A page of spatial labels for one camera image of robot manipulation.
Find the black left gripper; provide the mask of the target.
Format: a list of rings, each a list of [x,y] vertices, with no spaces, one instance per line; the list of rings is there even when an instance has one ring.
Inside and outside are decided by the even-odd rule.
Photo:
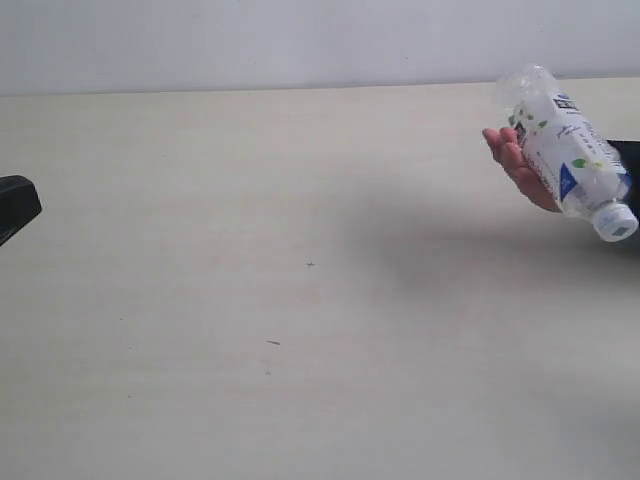
[[[34,183],[21,175],[0,179],[0,245],[4,245],[42,212]]]

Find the person's open hand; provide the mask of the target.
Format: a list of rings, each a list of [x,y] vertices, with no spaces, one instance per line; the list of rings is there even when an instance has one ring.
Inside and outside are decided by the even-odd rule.
[[[545,211],[560,212],[551,193],[525,160],[514,129],[486,128],[482,131],[482,136],[494,161],[502,167],[522,195]]]

